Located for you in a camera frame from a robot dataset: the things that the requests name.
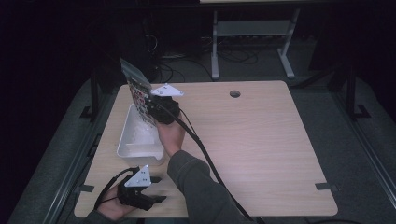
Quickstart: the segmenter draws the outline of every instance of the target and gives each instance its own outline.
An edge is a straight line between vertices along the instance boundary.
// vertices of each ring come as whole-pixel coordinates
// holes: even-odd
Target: person's right hand
[[[170,124],[163,124],[156,121],[156,125],[163,148],[172,157],[176,152],[181,150],[186,131],[176,121]]]

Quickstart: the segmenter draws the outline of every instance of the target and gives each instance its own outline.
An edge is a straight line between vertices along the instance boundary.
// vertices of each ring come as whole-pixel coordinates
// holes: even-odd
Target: metal stand
[[[286,42],[282,49],[278,49],[277,53],[279,55],[280,61],[282,62],[283,68],[285,69],[286,76],[288,78],[294,78],[294,72],[290,66],[289,59],[287,56],[291,38],[293,37],[294,29],[296,27],[298,15],[300,14],[300,9],[297,8],[294,11],[293,18],[290,21],[288,33],[286,34]]]
[[[370,118],[371,116],[367,112],[364,105],[358,105],[361,113],[355,113],[356,72],[351,65],[347,65],[344,63],[335,64],[329,69],[312,76],[311,78],[303,81],[300,84],[290,86],[290,88],[303,89],[330,74],[333,74],[333,76],[327,85],[329,91],[340,91],[346,83],[346,112],[348,113],[349,117],[353,121],[356,121],[356,119],[359,118]]]
[[[294,78],[287,52],[294,33],[300,9],[295,9],[292,19],[284,21],[218,21],[218,12],[213,15],[213,46],[212,46],[212,79],[219,79],[218,63],[218,36],[239,35],[285,35],[286,42],[282,49],[278,49],[280,61],[286,71],[288,78]]]
[[[91,119],[90,122],[94,122],[99,112],[99,92],[98,82],[96,80],[96,74],[91,73],[91,106],[85,106],[81,115],[82,119]]]

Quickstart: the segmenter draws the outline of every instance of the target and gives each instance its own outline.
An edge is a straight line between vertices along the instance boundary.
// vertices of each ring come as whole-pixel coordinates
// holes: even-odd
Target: table surface
[[[253,217],[332,216],[337,206],[326,183],[304,125],[282,81],[175,83],[185,92],[177,97],[204,143],[232,195]],[[233,98],[230,91],[239,91]],[[75,208],[87,216],[102,188],[112,176],[128,168],[117,156],[120,135],[133,103],[128,86],[122,86],[96,150],[85,185]],[[186,134],[183,149],[205,160],[200,148]],[[150,166],[160,176],[143,193],[167,199],[149,211],[135,210],[131,217],[186,217],[183,195],[166,173],[169,158]]]

